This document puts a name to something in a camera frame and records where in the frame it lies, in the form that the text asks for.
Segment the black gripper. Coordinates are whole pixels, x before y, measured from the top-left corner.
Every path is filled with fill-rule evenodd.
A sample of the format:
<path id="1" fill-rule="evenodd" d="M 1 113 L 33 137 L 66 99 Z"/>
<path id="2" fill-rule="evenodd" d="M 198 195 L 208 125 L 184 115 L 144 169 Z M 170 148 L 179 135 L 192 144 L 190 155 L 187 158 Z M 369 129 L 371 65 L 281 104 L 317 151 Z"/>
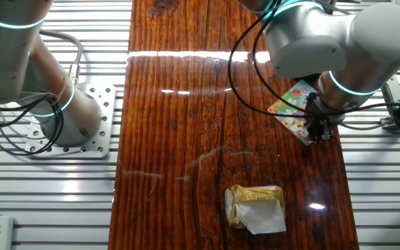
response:
<path id="1" fill-rule="evenodd" d="M 333 127 L 345 119 L 345 114 L 339 115 L 311 115 L 305 114 L 305 126 L 311 141 L 320 143 L 334 138 Z"/>

